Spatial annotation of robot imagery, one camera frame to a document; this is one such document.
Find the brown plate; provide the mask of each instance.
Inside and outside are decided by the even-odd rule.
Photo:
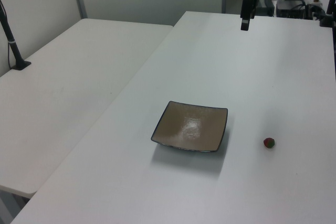
[[[189,151],[215,152],[225,132],[228,109],[170,101],[151,140]]]

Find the microphone stand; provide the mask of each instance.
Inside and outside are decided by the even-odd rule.
[[[6,34],[8,43],[9,43],[11,49],[12,49],[12,52],[13,52],[15,60],[16,60],[16,65],[13,66],[12,69],[23,70],[32,63],[29,62],[29,61],[23,60],[23,58],[21,57],[20,51],[19,51],[19,49],[16,45],[14,36],[13,36],[12,31],[9,27],[6,11],[5,11],[5,8],[4,8],[1,0],[0,0],[0,7],[1,7],[0,8],[0,22],[1,22],[2,28],[4,29],[4,32]]]

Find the black cable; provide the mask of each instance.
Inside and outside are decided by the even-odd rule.
[[[290,9],[290,10],[294,10],[295,8],[298,8],[298,7],[301,7],[301,8],[303,8],[304,6],[306,6],[306,5],[304,5],[304,4],[299,4],[299,5],[296,5],[296,6],[294,6],[292,9]]]
[[[12,67],[11,67],[11,63],[9,62],[9,43],[8,43],[8,57],[7,57],[7,59],[8,59],[8,66],[9,66],[9,69],[12,69]]]

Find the gray floor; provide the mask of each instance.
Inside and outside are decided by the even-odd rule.
[[[240,14],[243,0],[226,0],[226,13]]]
[[[22,197],[0,190],[0,224],[10,224],[25,205]]]

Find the red fruit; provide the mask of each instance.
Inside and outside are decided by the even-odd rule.
[[[273,138],[267,138],[264,140],[264,145],[267,147],[267,148],[273,148],[273,146],[275,145],[275,141]]]

